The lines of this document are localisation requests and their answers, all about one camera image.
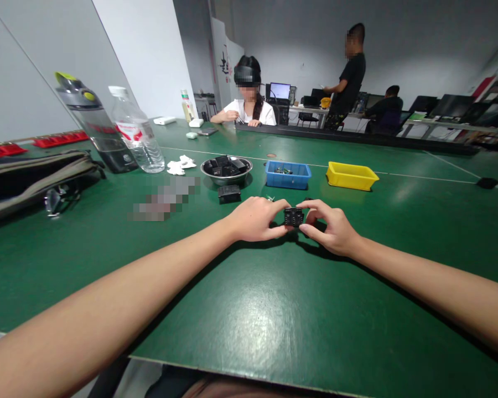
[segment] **crumpled paper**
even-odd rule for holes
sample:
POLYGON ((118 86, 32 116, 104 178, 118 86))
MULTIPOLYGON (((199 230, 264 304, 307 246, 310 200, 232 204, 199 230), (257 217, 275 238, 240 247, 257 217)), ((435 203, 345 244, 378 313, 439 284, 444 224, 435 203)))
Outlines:
POLYGON ((181 155, 179 157, 180 161, 171 161, 168 163, 168 172, 173 175, 184 175, 184 169, 188 169, 190 167, 195 167, 194 159, 189 158, 188 156, 181 155))

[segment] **green workbench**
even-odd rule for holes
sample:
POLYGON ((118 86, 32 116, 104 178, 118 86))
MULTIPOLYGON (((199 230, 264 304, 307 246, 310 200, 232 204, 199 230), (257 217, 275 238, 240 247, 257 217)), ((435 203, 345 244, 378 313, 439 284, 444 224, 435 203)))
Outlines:
MULTIPOLYGON (((199 170, 219 154, 253 162, 242 199, 270 195, 294 206, 320 198, 341 207, 366 237, 498 282, 498 188, 475 185, 477 176, 498 179, 498 154, 463 158, 232 127, 189 140, 189 130, 184 121, 154 126, 167 161, 185 154, 198 164, 186 175, 198 177, 199 188, 179 197, 165 221, 134 221, 133 204, 174 187, 173 177, 136 170, 107 173, 57 219, 36 206, 0 222, 0 332, 229 214, 237 204, 219 205, 217 187, 199 170), (266 186, 268 154, 310 164, 308 190, 266 186), (369 166, 380 181, 372 192, 331 187, 328 161, 369 166)), ((90 142, 25 147, 29 156, 73 147, 97 157, 90 142)), ((360 396, 498 397, 497 355, 301 233, 233 245, 148 332, 132 357, 360 396)))

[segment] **water bottle cap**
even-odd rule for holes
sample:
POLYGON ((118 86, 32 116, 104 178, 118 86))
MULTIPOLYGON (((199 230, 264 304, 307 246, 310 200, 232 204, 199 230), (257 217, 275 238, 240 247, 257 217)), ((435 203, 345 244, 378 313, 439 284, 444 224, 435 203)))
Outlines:
POLYGON ((127 89, 125 87, 109 86, 109 92, 114 97, 123 97, 123 98, 129 97, 129 94, 127 93, 127 89))

